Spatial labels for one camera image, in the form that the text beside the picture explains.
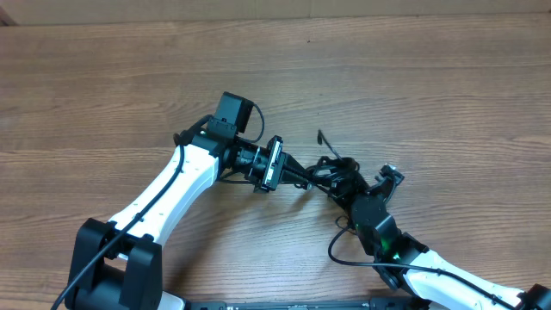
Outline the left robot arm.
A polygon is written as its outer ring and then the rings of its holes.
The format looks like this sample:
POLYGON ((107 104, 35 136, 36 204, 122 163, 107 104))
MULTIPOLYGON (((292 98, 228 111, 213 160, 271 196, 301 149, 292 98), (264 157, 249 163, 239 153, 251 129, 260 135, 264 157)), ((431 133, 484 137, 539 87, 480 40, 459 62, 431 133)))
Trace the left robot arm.
POLYGON ((194 201, 234 174, 256 192, 280 184, 310 185, 306 170, 273 137, 267 146, 242 138, 258 106, 222 94, 212 115, 173 136, 170 162, 150 185, 109 221, 88 219, 79 228, 67 286, 53 303, 68 309, 185 309, 163 289, 163 248, 194 201))

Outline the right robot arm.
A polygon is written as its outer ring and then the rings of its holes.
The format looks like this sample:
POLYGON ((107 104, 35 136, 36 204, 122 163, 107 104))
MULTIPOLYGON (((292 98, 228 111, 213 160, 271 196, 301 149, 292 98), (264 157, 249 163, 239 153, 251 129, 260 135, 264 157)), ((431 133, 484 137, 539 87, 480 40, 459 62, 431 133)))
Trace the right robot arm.
POLYGON ((377 184, 358 185, 346 196, 348 226, 337 235, 353 230, 371 263, 345 261, 328 249, 332 261, 354 267, 370 267, 392 290, 408 294, 437 309, 549 309, 550 289, 535 284, 522 291, 489 282, 442 258, 436 251, 398 229, 387 211, 401 175, 377 177, 377 184))

